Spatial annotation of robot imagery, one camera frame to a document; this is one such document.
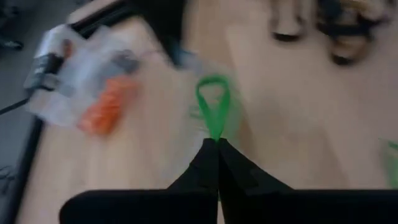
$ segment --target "wooden surface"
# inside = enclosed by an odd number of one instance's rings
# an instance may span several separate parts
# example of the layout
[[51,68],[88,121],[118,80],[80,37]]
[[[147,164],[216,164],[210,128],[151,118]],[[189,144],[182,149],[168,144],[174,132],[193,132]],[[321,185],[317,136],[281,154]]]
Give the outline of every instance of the wooden surface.
[[[236,147],[248,158],[297,189],[387,187],[378,138],[398,139],[395,24],[380,30],[383,36],[364,63],[339,68],[327,58],[327,40],[310,25],[300,43],[272,40],[264,1],[192,1],[186,17],[186,48],[236,72],[244,106]],[[132,48],[134,38],[148,38],[134,19],[114,30]],[[181,154],[170,139],[190,133],[180,129],[180,106],[190,99],[181,74],[157,61],[142,72],[145,97],[109,139],[46,127],[19,223],[56,223],[62,203],[87,189],[166,187],[183,172],[195,148]]]

